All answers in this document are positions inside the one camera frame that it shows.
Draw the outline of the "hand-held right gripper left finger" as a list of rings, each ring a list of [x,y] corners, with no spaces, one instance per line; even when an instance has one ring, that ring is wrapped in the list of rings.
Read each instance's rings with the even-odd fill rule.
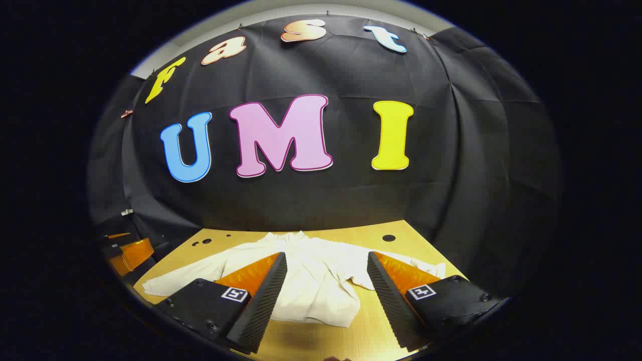
[[[218,281],[196,278],[153,307],[207,343],[257,353],[286,273],[277,252]]]

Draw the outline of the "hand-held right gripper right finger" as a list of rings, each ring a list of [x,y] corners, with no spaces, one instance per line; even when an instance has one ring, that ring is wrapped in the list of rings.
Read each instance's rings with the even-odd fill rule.
[[[504,305],[463,276],[443,279],[371,251],[367,272],[399,346],[408,351],[454,342]]]

